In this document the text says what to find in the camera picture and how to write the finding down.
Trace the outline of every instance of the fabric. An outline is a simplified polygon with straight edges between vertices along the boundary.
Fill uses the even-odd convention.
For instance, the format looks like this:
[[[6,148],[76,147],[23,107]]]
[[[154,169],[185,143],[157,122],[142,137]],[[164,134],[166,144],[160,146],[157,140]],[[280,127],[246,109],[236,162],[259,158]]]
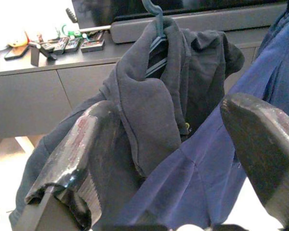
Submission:
[[[76,108],[40,141],[26,164],[16,210],[10,215],[12,226],[47,158],[77,118],[94,103],[112,101],[122,121],[115,147],[118,153],[114,156],[118,166],[106,179],[108,183],[101,183],[98,189],[103,195],[101,223],[114,221],[114,215],[132,198],[142,179],[180,146],[181,137],[188,136],[185,117],[195,131],[196,125],[210,114],[224,95],[225,78],[244,63],[241,51],[228,43],[222,32],[179,30],[172,19],[165,18],[164,33],[169,42],[168,62],[159,79],[145,78],[150,45],[157,34],[152,22],[117,63],[100,93]],[[196,114],[189,114],[194,111],[191,107],[198,104]],[[99,178],[104,177],[103,172],[99,174]]]
[[[289,13],[271,26],[257,60],[229,94],[236,92],[264,99],[289,115]],[[161,223],[172,229],[223,223],[245,178],[217,106],[151,173],[117,223]]]

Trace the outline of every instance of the green object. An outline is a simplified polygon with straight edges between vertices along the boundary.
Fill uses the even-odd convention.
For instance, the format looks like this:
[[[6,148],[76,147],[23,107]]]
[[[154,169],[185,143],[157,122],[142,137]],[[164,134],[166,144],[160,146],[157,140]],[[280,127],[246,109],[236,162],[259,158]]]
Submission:
[[[62,30],[62,32],[63,32],[63,34],[65,35],[65,36],[75,36],[75,37],[81,37],[81,32],[79,31],[79,30],[75,30],[75,31],[68,31],[67,32],[67,34],[65,33],[65,31],[64,31],[64,28],[66,27],[66,24],[64,24],[63,26],[62,26],[62,28],[61,28],[61,30]]]

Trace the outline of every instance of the floor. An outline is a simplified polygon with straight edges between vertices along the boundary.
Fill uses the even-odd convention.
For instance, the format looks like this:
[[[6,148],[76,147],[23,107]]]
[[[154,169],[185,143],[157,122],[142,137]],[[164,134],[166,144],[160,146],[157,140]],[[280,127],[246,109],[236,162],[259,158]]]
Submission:
[[[41,136],[30,138],[36,145]],[[9,213],[15,208],[15,196],[29,154],[14,138],[0,143],[0,231],[11,231]],[[276,231],[281,224],[269,216],[246,180],[227,224],[238,224],[250,231]]]

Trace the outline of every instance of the cabinet door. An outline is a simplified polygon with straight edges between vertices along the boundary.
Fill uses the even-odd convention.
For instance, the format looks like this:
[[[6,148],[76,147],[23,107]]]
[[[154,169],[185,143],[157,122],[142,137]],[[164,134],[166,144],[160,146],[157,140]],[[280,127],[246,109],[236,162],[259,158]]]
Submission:
[[[241,76],[249,69],[252,61],[253,61],[253,57],[254,57],[254,53],[255,53],[255,48],[245,48],[245,49],[241,49],[242,53],[244,54],[245,57],[245,63],[242,67],[242,69],[236,73],[233,73],[232,75],[230,75],[225,83],[224,83],[224,89],[225,89],[225,94],[228,93],[228,91],[232,88],[232,86],[241,78]]]
[[[115,64],[105,64],[58,70],[72,108],[98,93],[114,67]]]
[[[0,138],[48,133],[70,111],[56,71],[0,76]]]

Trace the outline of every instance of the teal hanger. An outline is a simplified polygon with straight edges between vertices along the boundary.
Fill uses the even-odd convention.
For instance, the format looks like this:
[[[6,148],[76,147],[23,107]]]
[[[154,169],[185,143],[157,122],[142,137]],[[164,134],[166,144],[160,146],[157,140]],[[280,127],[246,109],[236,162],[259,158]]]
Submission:
[[[164,37],[164,28],[163,28],[163,10],[160,6],[154,5],[151,0],[142,0],[145,9],[153,14],[156,15],[156,22],[157,22],[157,31],[159,37]]]
[[[164,25],[163,25],[163,10],[160,6],[154,5],[151,0],[142,0],[144,8],[151,14],[156,16],[156,24],[157,24],[157,38],[153,41],[150,46],[150,53],[162,42],[167,41],[167,38],[164,34]],[[145,77],[151,76],[157,70],[163,68],[167,64],[167,57],[163,60],[155,64],[154,66],[147,69],[145,73]]]

